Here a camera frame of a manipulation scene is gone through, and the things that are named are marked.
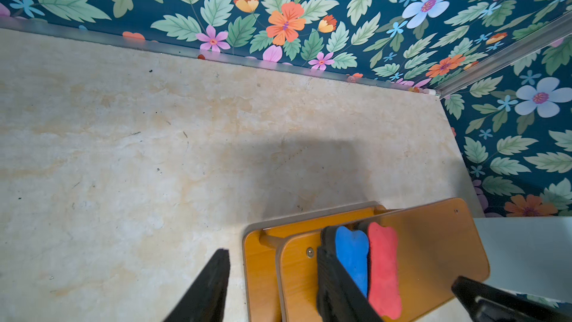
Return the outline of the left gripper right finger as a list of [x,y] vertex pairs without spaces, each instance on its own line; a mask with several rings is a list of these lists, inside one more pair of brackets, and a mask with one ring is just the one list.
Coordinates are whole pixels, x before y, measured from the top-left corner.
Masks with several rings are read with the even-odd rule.
[[323,321],[383,321],[336,256],[323,246],[317,249],[317,271],[317,310]]

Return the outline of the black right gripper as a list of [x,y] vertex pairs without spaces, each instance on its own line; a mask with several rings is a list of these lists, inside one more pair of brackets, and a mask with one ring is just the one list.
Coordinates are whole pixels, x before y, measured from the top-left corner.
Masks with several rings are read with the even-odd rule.
[[523,300],[467,277],[459,276],[451,290],[474,322],[571,321],[571,316],[553,307]]

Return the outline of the blue eraser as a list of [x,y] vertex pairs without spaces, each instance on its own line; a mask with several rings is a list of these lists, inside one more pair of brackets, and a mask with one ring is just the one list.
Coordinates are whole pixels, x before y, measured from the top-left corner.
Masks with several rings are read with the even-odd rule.
[[321,240],[322,246],[336,256],[362,295],[367,297],[369,240],[366,234],[344,226],[333,226],[323,230]]

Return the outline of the red eraser top shelf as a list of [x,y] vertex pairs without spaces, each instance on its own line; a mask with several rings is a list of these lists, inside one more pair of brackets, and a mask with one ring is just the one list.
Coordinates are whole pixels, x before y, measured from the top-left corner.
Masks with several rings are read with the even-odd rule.
[[402,316],[399,293],[397,232],[378,223],[360,223],[359,229],[369,240],[369,305],[381,317],[397,320]]

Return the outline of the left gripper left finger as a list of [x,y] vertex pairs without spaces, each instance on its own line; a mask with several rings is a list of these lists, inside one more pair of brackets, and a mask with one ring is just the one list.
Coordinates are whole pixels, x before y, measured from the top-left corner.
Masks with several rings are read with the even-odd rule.
[[229,273],[229,251],[216,250],[165,321],[222,321]]

